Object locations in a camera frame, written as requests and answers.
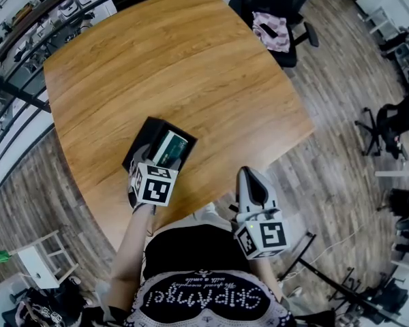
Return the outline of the person's left forearm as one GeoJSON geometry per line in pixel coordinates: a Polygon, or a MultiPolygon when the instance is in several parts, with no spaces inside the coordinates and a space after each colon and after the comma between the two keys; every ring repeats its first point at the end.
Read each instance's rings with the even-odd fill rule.
{"type": "Polygon", "coordinates": [[[108,306],[124,311],[132,308],[134,296],[140,287],[142,260],[147,226],[153,206],[143,204],[132,213],[125,236],[121,242],[110,273],[108,306]]]}

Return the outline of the green and white box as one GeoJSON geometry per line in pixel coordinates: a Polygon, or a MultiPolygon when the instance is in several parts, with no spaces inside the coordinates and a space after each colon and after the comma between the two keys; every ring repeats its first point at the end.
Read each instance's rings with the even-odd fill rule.
{"type": "Polygon", "coordinates": [[[159,143],[153,156],[153,163],[159,167],[168,168],[180,159],[187,148],[188,141],[179,134],[168,130],[159,143]]]}

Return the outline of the white side table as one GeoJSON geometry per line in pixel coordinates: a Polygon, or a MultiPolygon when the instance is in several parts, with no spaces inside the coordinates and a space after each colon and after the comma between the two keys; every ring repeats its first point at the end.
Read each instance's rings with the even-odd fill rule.
{"type": "Polygon", "coordinates": [[[377,8],[371,14],[358,13],[358,17],[369,27],[368,33],[370,35],[380,31],[381,28],[386,27],[390,23],[390,18],[383,7],[377,8]]]}

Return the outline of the black skirt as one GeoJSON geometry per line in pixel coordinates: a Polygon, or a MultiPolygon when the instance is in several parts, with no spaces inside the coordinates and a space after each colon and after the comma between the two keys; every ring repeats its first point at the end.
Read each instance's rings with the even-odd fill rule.
{"type": "Polygon", "coordinates": [[[252,271],[233,234],[213,225],[172,228],[150,240],[145,249],[145,279],[191,270],[252,271]]]}

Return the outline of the black metal stand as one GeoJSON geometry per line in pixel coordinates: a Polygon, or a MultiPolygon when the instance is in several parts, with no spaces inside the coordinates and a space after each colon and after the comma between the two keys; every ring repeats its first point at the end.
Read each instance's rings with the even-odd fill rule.
{"type": "Polygon", "coordinates": [[[361,286],[361,281],[359,279],[355,281],[351,277],[354,271],[353,267],[348,267],[349,272],[345,276],[342,283],[337,283],[303,259],[303,255],[315,240],[316,235],[312,234],[311,232],[306,232],[302,239],[304,238],[309,239],[306,246],[304,246],[300,254],[289,266],[288,270],[278,276],[278,280],[280,282],[293,279],[304,269],[306,269],[311,273],[314,273],[320,280],[324,281],[327,285],[334,289],[332,295],[328,297],[328,301],[341,300],[342,303],[340,306],[338,306],[338,309],[345,303],[348,303],[349,309],[354,307],[355,311],[359,309],[364,314],[368,314],[371,317],[381,316],[384,319],[384,322],[391,322],[398,327],[409,327],[399,321],[400,314],[397,309],[392,309],[390,311],[386,307],[383,307],[380,303],[375,302],[375,300],[380,298],[382,294],[386,294],[390,291],[389,286],[392,285],[392,276],[388,277],[384,272],[382,272],[382,280],[376,288],[367,288],[362,293],[357,292],[361,286]]]}

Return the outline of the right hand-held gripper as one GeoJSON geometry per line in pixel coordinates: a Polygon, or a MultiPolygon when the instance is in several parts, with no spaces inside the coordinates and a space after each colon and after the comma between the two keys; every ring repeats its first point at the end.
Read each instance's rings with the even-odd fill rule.
{"type": "Polygon", "coordinates": [[[289,227],[277,208],[277,194],[259,171],[243,166],[237,174],[237,202],[234,237],[248,260],[274,257],[290,248],[289,227]],[[262,211],[252,212],[252,203],[262,211]]]}

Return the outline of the wooden table with white legs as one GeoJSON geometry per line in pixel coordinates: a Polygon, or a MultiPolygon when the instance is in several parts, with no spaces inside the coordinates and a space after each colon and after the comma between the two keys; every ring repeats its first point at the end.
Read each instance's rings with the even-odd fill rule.
{"type": "Polygon", "coordinates": [[[114,248],[130,221],[123,160],[145,120],[197,139],[160,228],[265,170],[314,131],[290,79],[223,0],[148,0],[85,31],[44,63],[67,164],[114,248]]]}

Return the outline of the person's right forearm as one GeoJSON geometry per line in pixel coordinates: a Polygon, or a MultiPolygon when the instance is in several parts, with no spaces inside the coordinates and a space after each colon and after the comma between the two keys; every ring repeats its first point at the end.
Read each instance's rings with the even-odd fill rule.
{"type": "Polygon", "coordinates": [[[252,272],[272,291],[278,302],[284,297],[282,288],[274,275],[270,260],[268,258],[258,258],[249,261],[252,272]]]}

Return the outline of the black phone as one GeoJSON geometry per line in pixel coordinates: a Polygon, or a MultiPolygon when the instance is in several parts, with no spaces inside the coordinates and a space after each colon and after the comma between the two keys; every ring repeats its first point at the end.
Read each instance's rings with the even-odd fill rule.
{"type": "Polygon", "coordinates": [[[270,28],[267,24],[262,23],[260,25],[260,28],[272,39],[276,38],[278,34],[270,28]]]}

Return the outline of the black metal railing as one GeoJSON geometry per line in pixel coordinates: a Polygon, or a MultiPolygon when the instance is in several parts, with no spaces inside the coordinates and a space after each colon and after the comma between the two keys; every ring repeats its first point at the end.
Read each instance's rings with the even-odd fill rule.
{"type": "Polygon", "coordinates": [[[83,32],[145,0],[92,0],[66,18],[65,0],[34,0],[0,37],[0,187],[23,155],[52,127],[44,63],[83,32]]]}

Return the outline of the pink checked cloth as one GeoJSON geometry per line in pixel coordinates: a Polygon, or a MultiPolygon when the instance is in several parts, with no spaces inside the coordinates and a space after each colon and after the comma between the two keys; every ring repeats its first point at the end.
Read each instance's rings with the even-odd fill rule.
{"type": "Polygon", "coordinates": [[[273,16],[264,12],[253,12],[252,30],[256,37],[270,51],[288,53],[290,50],[290,36],[286,25],[286,19],[273,16]],[[264,23],[270,26],[278,36],[274,39],[270,38],[261,28],[264,23]]]}

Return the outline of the white stool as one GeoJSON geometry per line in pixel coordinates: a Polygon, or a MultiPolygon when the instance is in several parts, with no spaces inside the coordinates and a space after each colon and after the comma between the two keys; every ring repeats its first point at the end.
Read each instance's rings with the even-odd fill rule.
{"type": "Polygon", "coordinates": [[[59,231],[55,230],[19,249],[10,251],[10,255],[17,255],[26,268],[29,277],[42,290],[57,289],[79,267],[68,253],[61,239],[59,231]],[[53,240],[58,250],[47,252],[44,243],[53,240]],[[68,263],[68,269],[62,269],[53,259],[63,256],[68,263]]]}

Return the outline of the beige trousers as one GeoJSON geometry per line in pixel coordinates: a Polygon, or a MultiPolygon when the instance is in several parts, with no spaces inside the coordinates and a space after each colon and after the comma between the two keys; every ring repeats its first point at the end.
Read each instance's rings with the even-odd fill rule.
{"type": "Polygon", "coordinates": [[[154,231],[153,235],[156,236],[159,233],[175,228],[187,228],[199,225],[211,225],[213,227],[217,227],[229,232],[232,231],[231,223],[228,220],[222,218],[217,213],[214,203],[211,202],[200,210],[192,213],[191,215],[188,215],[178,221],[165,225],[162,228],[154,231]]]}

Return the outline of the black white patterned shirt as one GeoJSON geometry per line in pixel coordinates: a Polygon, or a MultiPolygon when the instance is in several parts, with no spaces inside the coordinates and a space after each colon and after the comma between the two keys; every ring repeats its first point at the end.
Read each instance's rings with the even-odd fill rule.
{"type": "Polygon", "coordinates": [[[138,290],[126,327],[297,327],[256,276],[237,270],[166,272],[138,290]]]}

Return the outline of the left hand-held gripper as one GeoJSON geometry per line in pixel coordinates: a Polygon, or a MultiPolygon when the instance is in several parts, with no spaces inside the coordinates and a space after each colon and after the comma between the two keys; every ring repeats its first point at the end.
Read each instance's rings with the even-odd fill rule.
{"type": "Polygon", "coordinates": [[[176,159],[170,169],[146,164],[150,144],[141,146],[133,155],[130,168],[128,196],[131,204],[168,206],[174,188],[181,159],[176,159]]]}

